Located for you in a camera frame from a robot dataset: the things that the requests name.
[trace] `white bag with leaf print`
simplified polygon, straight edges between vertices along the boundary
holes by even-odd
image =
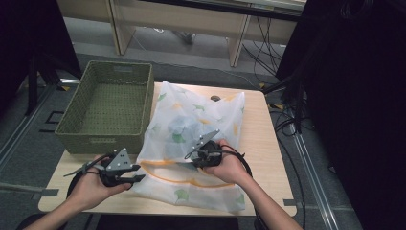
[[[137,196],[173,205],[236,212],[245,209],[238,185],[205,174],[185,160],[199,136],[216,129],[214,140],[238,146],[244,93],[218,102],[177,85],[163,82],[155,112],[145,133],[136,164],[146,177],[131,188]]]

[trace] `light wood tabletop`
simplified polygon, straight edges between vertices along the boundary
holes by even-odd
[[[152,113],[155,109],[161,84],[160,82],[155,82]],[[290,216],[296,215],[296,206],[284,205],[284,200],[293,200],[293,195],[263,94],[252,90],[186,84],[178,85],[208,98],[212,95],[224,98],[239,92],[245,93],[244,117],[238,151],[241,153],[245,152],[245,159],[251,167],[253,177],[264,191],[281,205]],[[131,155],[131,157],[135,162],[136,155]],[[58,189],[57,196],[42,197],[38,204],[39,210],[50,212],[55,209],[66,198],[69,184],[73,178],[73,176],[63,177],[63,175],[78,169],[83,163],[93,158],[94,155],[92,154],[70,154],[67,151],[63,152],[47,186],[47,189]],[[254,216],[255,211],[252,202],[248,197],[245,200],[245,210],[227,213],[216,210],[173,206],[161,201],[139,198],[134,195],[134,192],[125,191],[111,196],[98,207],[86,212],[137,215]]]

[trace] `person's left hand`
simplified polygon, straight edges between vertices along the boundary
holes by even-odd
[[[72,202],[83,211],[92,209],[112,195],[119,194],[131,188],[131,184],[125,183],[115,187],[105,187],[98,175],[96,168],[88,170],[90,173],[83,175],[76,184],[66,201]]]

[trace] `green woven basket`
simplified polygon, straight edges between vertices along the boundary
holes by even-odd
[[[154,89],[151,64],[90,61],[56,136],[70,153],[104,154],[144,143]]]

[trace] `human hand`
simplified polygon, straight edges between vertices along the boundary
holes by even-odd
[[[222,146],[223,150],[233,151],[226,147],[229,146],[226,140],[221,139],[217,143]],[[218,166],[205,167],[203,170],[208,174],[217,176],[226,183],[240,184],[247,176],[250,177],[238,158],[228,153],[223,153],[223,158]]]
[[[115,187],[105,187],[99,177],[99,171],[92,167],[88,170],[87,174],[80,178],[66,201],[73,203],[75,206],[78,205],[76,207],[83,211],[92,209],[112,195],[119,194],[129,188],[131,188],[129,183],[120,184]]]

